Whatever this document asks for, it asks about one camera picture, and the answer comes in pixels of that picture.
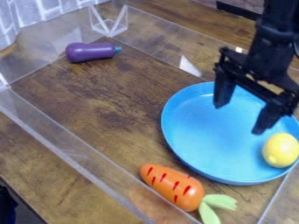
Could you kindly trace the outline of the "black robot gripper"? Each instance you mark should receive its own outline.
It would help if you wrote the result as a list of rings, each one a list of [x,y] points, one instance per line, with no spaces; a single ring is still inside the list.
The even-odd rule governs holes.
[[[299,39],[297,25],[274,26],[262,24],[248,53],[220,49],[216,64],[214,106],[217,109],[230,103],[236,87],[241,86],[266,102],[253,129],[262,135],[280,119],[296,112],[299,103],[299,85],[288,74],[296,56],[296,42]]]

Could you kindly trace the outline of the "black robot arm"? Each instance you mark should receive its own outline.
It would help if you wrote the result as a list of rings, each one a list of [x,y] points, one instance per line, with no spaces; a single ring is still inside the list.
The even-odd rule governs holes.
[[[257,20],[257,33],[249,53],[220,49],[216,64],[214,106],[230,103],[236,87],[245,88],[266,102],[253,129],[256,135],[272,129],[299,105],[299,83],[288,74],[299,58],[299,0],[266,0]]]

